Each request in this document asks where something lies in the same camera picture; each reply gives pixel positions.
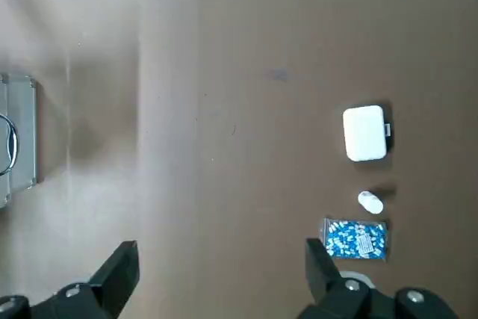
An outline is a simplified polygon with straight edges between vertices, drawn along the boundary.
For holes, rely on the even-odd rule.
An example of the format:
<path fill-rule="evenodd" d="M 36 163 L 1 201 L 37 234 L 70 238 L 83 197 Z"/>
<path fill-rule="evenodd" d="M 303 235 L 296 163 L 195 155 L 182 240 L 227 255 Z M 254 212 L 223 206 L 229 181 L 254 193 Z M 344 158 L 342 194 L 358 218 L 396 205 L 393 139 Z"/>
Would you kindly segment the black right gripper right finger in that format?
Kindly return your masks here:
<path fill-rule="evenodd" d="M 438 295 L 423 288 L 402 288 L 393 297 L 364 281 L 343 277 L 322 241 L 305 241 L 305 277 L 314 303 L 299 318 L 457 318 Z"/>

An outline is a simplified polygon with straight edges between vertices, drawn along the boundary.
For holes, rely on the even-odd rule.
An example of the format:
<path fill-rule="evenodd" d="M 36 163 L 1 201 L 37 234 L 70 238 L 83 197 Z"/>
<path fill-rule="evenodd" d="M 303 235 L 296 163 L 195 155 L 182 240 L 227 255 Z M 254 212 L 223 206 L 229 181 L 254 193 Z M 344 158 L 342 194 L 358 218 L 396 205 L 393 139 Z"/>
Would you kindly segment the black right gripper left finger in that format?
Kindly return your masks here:
<path fill-rule="evenodd" d="M 31 305 L 27 297 L 1 298 L 2 318 L 118 318 L 140 278 L 136 241 L 123 241 L 87 282 L 66 285 Z"/>

